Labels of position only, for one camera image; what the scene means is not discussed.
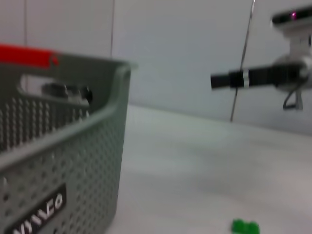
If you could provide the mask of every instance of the gray plastic basket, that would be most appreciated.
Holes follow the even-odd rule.
[[[0,64],[0,234],[102,234],[117,207],[132,67],[49,59],[48,69]],[[29,95],[25,74],[87,86],[93,100]]]

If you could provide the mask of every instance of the black cable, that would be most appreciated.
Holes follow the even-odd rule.
[[[300,89],[306,82],[308,81],[308,78],[302,80],[301,82],[299,82],[297,84],[296,87],[294,87],[287,95],[284,104],[283,104],[283,110],[289,110],[289,109],[295,109],[296,108],[296,103],[293,104],[287,104],[287,102],[289,101],[290,97],[294,94],[294,92],[296,92],[298,89]]]

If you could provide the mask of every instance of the white table surface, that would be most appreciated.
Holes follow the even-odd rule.
[[[234,218],[312,233],[312,137],[129,106],[108,234],[226,234]]]

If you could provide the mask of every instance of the green object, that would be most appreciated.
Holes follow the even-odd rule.
[[[235,219],[231,225],[231,232],[232,234],[260,234],[260,228],[256,222]]]

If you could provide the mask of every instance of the basket logo text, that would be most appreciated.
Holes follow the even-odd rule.
[[[66,205],[66,186],[63,184],[43,202],[24,215],[5,234],[37,234]]]

